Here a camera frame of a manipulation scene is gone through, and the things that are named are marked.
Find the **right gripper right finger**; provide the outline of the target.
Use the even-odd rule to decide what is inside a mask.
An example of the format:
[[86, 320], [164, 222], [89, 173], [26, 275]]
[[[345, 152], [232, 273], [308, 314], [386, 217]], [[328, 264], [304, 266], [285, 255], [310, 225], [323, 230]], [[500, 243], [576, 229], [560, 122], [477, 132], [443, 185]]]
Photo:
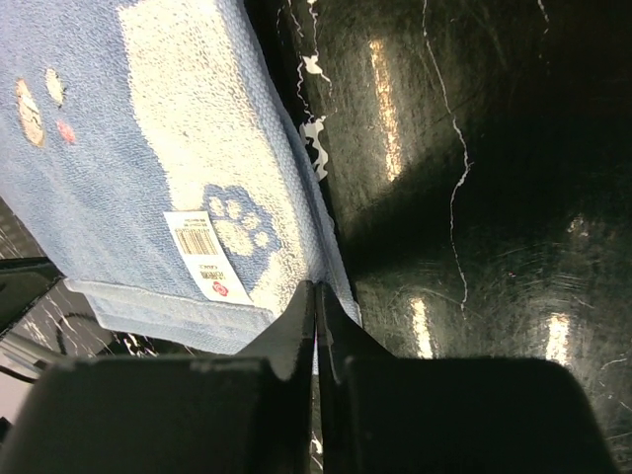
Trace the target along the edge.
[[315, 290], [328, 473], [613, 473], [580, 384], [538, 358], [393, 355]]

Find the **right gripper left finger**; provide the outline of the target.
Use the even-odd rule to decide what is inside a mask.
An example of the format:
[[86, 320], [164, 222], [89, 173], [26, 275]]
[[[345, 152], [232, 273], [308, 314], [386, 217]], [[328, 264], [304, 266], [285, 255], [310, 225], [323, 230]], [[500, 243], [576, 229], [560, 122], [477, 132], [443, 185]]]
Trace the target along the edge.
[[305, 473], [315, 288], [236, 355], [66, 359], [31, 390], [5, 473]]

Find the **light blue towel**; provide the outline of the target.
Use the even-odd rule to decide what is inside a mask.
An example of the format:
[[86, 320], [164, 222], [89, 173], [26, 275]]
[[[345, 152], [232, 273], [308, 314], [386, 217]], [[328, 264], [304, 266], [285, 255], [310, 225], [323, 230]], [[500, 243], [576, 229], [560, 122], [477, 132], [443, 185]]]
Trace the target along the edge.
[[1, 196], [99, 324], [234, 354], [324, 281], [359, 317], [240, 1], [5, 1]]

